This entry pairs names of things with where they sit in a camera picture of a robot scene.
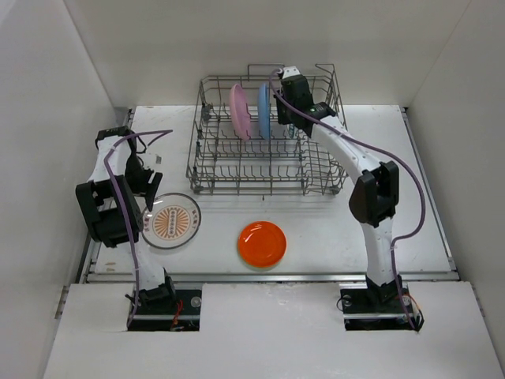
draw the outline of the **glass plate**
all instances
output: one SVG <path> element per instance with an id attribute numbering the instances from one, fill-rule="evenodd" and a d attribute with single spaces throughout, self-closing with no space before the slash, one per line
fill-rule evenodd
<path id="1" fill-rule="evenodd" d="M 182 193 L 167 193 L 157 197 L 144 210 L 145 242 L 158 249 L 175 249 L 193 238 L 200 227 L 202 215 L 198 204 Z"/>

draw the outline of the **white table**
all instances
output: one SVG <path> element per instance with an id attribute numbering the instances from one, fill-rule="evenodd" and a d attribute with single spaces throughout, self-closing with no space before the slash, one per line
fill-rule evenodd
<path id="1" fill-rule="evenodd" d="M 158 250 L 140 240 L 139 249 L 153 257 L 171 274 L 311 274 L 360 273 L 366 271 L 365 243 L 348 201 L 353 189 L 347 179 L 343 191 L 321 196 L 197 196 L 185 177 L 194 107 L 138 107 L 133 130 L 173 129 L 152 145 L 150 151 L 162 157 L 156 167 L 163 172 L 158 195 L 181 192 L 192 196 L 202 211 L 202 224 L 195 238 L 175 250 Z M 358 139 L 388 149 L 402 157 L 420 173 L 402 112 L 398 106 L 345 106 L 349 131 Z M 393 235 L 411 231 L 420 214 L 419 199 L 408 174 L 401 169 L 400 202 Z M 257 220 L 276 223 L 284 231 L 288 250 L 272 270 L 255 272 L 237 252 L 243 227 Z M 434 211 L 428 206 L 424 229 L 415 238 L 399 242 L 397 262 L 400 272 L 450 272 L 446 246 Z M 130 274 L 130 260 L 117 250 L 99 248 L 96 280 L 114 281 Z"/>
<path id="2" fill-rule="evenodd" d="M 503 379 L 468 283 L 411 283 L 426 323 L 346 332 L 339 286 L 206 284 L 199 332 L 126 332 L 132 285 L 70 288 L 45 379 Z"/>

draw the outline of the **red wire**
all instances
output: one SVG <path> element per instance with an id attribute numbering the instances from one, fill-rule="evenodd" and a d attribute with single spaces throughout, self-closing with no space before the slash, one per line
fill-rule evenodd
<path id="1" fill-rule="evenodd" d="M 182 300 L 179 300 L 179 303 L 177 304 L 177 312 L 174 315 L 174 319 L 172 320 L 172 325 L 170 326 L 170 329 L 172 329 L 175 325 L 177 325 L 178 318 L 181 315 L 183 306 L 184 303 L 182 302 Z"/>

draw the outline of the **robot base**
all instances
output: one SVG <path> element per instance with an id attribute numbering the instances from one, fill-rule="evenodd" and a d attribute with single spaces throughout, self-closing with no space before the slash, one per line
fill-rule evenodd
<path id="1" fill-rule="evenodd" d="M 421 311 L 412 302 L 409 289 L 403 287 L 405 302 L 416 331 L 424 324 Z M 346 330 L 412 330 L 398 296 L 386 302 L 373 302 L 366 284 L 341 284 L 340 300 Z"/>
<path id="2" fill-rule="evenodd" d="M 182 310 L 178 314 L 177 324 L 174 324 L 180 302 L 182 302 Z M 149 307 L 139 304 L 128 330 L 130 332 L 196 332 L 200 330 L 201 303 L 201 289 L 177 288 L 176 300 L 168 300 Z"/>

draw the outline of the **wire basket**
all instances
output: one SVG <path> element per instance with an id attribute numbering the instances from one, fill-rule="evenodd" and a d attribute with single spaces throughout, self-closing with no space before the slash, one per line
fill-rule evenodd
<path id="1" fill-rule="evenodd" d="M 270 90 L 270 139 L 257 126 L 257 97 L 275 67 L 248 65 L 245 75 L 211 75 L 200 81 L 186 176 L 200 194 L 337 194 L 346 172 L 320 145 L 293 126 L 277 123 L 277 109 Z M 332 64 L 301 69 L 314 101 L 326 102 L 337 111 L 347 128 L 342 98 Z M 239 83 L 245 90 L 251 114 L 252 136 L 243 141 L 231 123 L 229 94 Z M 280 88 L 279 79 L 275 79 Z"/>

